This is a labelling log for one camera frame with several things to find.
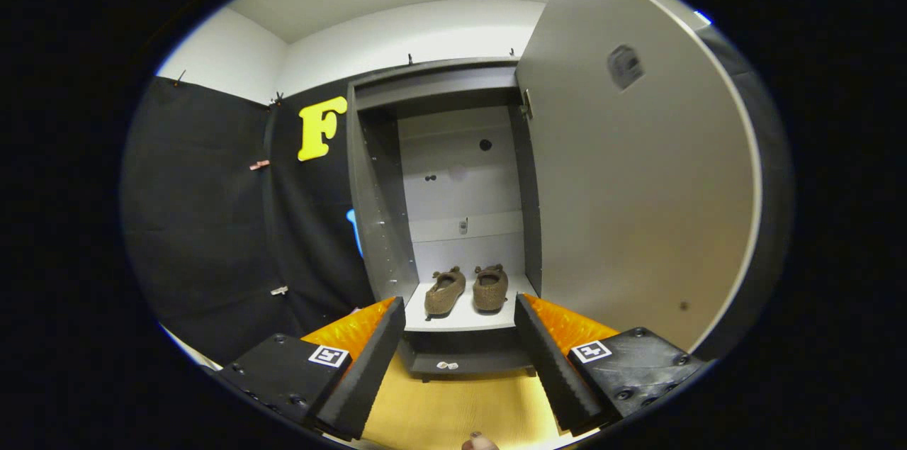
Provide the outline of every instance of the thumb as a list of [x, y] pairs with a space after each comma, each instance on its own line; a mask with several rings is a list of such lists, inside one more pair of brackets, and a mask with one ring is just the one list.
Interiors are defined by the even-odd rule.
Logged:
[[470, 434], [470, 441], [473, 443], [473, 450], [499, 450], [492, 440], [482, 436], [480, 432]]

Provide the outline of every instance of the small label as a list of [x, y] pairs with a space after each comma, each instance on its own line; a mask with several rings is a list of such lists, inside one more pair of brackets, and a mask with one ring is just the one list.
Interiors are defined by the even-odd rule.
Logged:
[[309, 357], [308, 361], [320, 363], [321, 365], [333, 366], [336, 367], [336, 369], [339, 369], [340, 364], [343, 363], [347, 354], [349, 354], [349, 351], [336, 349], [336, 347], [318, 346], [318, 349], [315, 349], [315, 352], [312, 353], [312, 356]]
[[583, 344], [582, 346], [573, 347], [571, 351], [576, 354], [576, 357], [580, 359], [582, 363], [589, 363], [590, 361], [603, 359], [603, 357], [612, 355], [612, 351], [598, 340]]

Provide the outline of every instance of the black fabric backdrop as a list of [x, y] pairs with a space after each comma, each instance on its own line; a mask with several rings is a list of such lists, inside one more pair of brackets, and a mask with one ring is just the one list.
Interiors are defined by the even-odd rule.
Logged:
[[268, 108], [156, 78], [123, 155], [123, 232], [162, 324], [218, 363], [276, 332], [304, 331], [266, 249], [262, 171]]
[[270, 108], [161, 77], [142, 98], [123, 159], [127, 250], [162, 324], [214, 361], [375, 303], [347, 220], [346, 114], [326, 156], [297, 158], [299, 111], [359, 76]]

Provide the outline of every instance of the knitted slipper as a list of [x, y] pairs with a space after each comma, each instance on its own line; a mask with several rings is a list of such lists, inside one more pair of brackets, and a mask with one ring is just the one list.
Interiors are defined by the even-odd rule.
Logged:
[[473, 301], [475, 307], [483, 312], [495, 312], [505, 304], [507, 296], [507, 273], [497, 264], [481, 269], [475, 267], [476, 277], [473, 284]]
[[432, 276], [437, 281], [425, 293], [425, 314], [429, 317], [447, 317], [457, 298], [466, 291], [466, 276], [460, 272], [460, 266], [454, 266], [447, 273], [435, 271]]

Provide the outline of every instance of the cabinet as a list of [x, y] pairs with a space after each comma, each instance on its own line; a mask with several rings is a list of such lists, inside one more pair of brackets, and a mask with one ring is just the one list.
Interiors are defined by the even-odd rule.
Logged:
[[[757, 317], [791, 205], [783, 133], [741, 78], [745, 62], [719, 58], [688, 21], [655, 0], [548, 0], [522, 58], [350, 84], [363, 256], [377, 298], [407, 303], [412, 371], [528, 366], [512, 334], [517, 291], [690, 352]], [[469, 279], [495, 263], [511, 292], [488, 317]], [[454, 265], [466, 294], [425, 321], [433, 271]]]

